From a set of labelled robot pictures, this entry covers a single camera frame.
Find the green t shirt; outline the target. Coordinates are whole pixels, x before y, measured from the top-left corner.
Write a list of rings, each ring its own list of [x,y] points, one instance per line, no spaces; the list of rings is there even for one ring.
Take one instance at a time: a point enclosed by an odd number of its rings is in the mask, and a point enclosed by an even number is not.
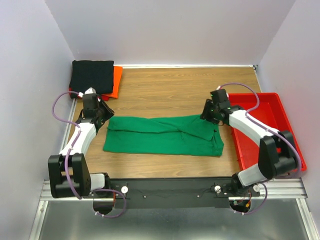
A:
[[[219,127],[197,115],[109,120],[103,151],[126,154],[220,157]]]

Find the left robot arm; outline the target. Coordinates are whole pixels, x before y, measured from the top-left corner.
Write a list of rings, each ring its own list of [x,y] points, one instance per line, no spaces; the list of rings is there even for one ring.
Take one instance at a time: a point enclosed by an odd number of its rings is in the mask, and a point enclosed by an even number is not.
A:
[[[85,155],[99,129],[114,116],[114,111],[102,96],[90,87],[84,93],[68,91],[82,99],[82,110],[77,121],[64,120],[55,114],[56,99],[51,113],[57,120],[75,126],[72,137],[57,155],[48,159],[50,192],[53,198],[76,197],[82,199],[95,192],[104,198],[110,194],[107,173],[89,173]]]

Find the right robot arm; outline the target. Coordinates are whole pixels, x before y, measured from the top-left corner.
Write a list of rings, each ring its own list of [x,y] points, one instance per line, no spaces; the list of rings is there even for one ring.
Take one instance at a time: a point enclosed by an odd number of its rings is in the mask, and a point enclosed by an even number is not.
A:
[[[259,147],[257,163],[232,175],[229,189],[234,195],[243,195],[259,182],[301,170],[302,162],[293,134],[270,127],[243,107],[231,105],[225,89],[217,88],[210,93],[200,118],[213,124],[226,124],[242,132]]]

